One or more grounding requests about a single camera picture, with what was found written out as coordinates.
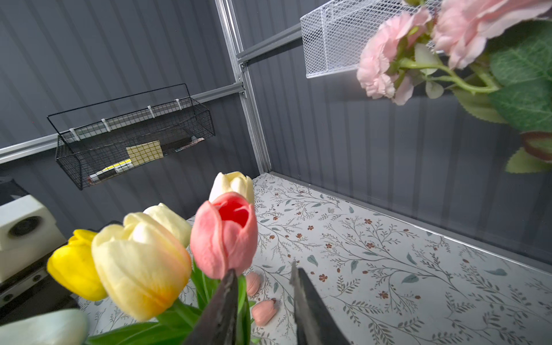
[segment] pink tulip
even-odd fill
[[[374,99],[386,96],[398,105],[404,105],[412,96],[414,86],[410,78],[405,78],[397,90],[394,82],[398,74],[389,76],[386,71],[397,58],[397,47],[400,40],[410,30],[418,27],[418,31],[408,37],[408,47],[411,48],[416,40],[427,32],[426,23],[431,20],[431,13],[425,7],[411,15],[403,12],[384,22],[378,32],[368,41],[360,55],[357,79],[360,86],[366,90],[366,95]]]
[[[198,267],[212,279],[233,268],[242,274],[257,250],[255,207],[235,192],[206,201],[195,216],[190,249]]]
[[[247,282],[247,295],[253,296],[261,286],[261,277],[255,272],[249,272],[245,276],[245,280]]]
[[[550,7],[552,0],[443,0],[433,31],[435,50],[450,56],[450,68],[464,68],[483,52],[487,39]]]
[[[274,307],[273,300],[262,301],[251,308],[251,316],[259,327],[266,325],[277,312],[278,309]]]

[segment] black wire basket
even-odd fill
[[[182,99],[63,132],[58,131],[52,116],[144,92],[49,115],[48,121],[58,133],[56,162],[82,190],[214,136],[209,109],[190,97],[186,84],[175,86],[180,85],[188,94]]]

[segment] gray corrugated wall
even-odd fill
[[[245,47],[325,1],[234,0]],[[276,172],[552,262],[552,174],[503,171],[520,147],[445,94],[368,99],[354,73],[305,78],[300,41],[250,63]]]
[[[181,82],[191,94],[233,82],[211,1],[4,0],[0,46],[0,147],[54,133],[46,115],[61,110]],[[183,90],[114,108],[129,112],[174,94]],[[66,236],[159,202],[192,216],[218,171],[258,175],[238,96],[206,106],[215,137],[83,191],[55,163],[54,150],[2,164],[0,176],[13,176],[43,202]],[[112,107],[94,108],[61,124],[114,115]]]

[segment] basket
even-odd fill
[[[49,115],[58,133],[56,162],[82,190],[214,136],[209,109],[190,97],[185,84],[179,85],[188,93],[182,99],[64,132],[58,131],[51,118],[86,107]]]
[[[441,0],[426,0],[435,13]],[[360,53],[379,26],[417,7],[401,0],[333,0],[301,17],[307,78],[356,70]]]

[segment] floral print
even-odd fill
[[[279,305],[269,324],[252,325],[261,345],[296,344],[294,261],[354,344],[538,345],[552,338],[550,275],[271,174],[254,183],[259,238],[250,270],[263,283],[250,300]],[[194,294],[189,284],[181,299],[194,304]],[[91,334],[133,323],[109,298],[79,303]]]

